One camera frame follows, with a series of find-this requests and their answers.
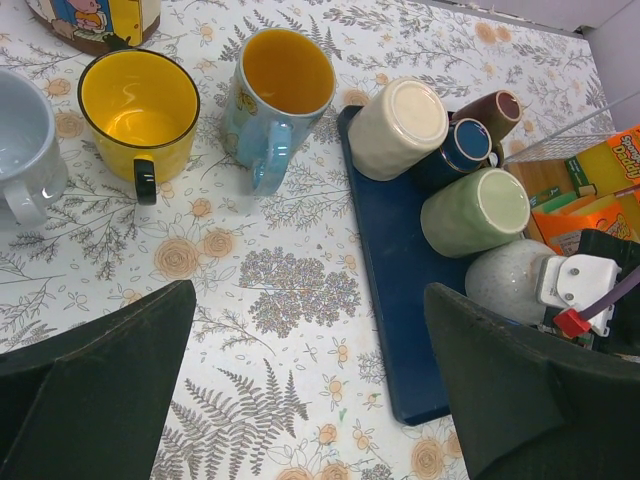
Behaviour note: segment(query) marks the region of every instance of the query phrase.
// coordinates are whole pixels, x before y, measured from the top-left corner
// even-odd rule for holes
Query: navy blue mug
[[[414,181],[425,190],[440,190],[480,168],[491,153],[491,135],[472,118],[451,122],[444,143],[411,168]]]

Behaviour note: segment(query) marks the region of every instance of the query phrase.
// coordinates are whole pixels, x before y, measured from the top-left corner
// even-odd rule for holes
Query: yellow mug
[[[107,53],[91,62],[78,85],[80,109],[109,169],[133,182],[138,203],[156,203],[156,182],[186,166],[200,113],[189,74],[159,53]]]

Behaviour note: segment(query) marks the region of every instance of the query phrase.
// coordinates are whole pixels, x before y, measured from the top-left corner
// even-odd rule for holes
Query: blue tray
[[[388,182],[370,180],[351,159],[347,127],[362,107],[348,106],[338,132],[349,174],[362,249],[378,325],[394,416],[418,425],[449,414],[424,318],[424,289],[443,283],[464,293],[472,259],[436,253],[420,227],[420,210],[429,196],[408,173]]]

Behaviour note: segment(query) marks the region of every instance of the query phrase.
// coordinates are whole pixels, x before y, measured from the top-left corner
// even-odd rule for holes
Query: brown mug
[[[522,118],[522,106],[514,93],[498,90],[462,107],[451,120],[462,118],[478,120],[489,130],[493,145],[498,145]]]

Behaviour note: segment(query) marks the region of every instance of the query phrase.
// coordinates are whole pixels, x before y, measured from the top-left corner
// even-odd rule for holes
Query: light blue mug
[[[331,103],[335,86],[331,62],[304,35],[269,28],[247,39],[220,135],[225,151],[251,169],[255,195],[278,190],[289,160]]]

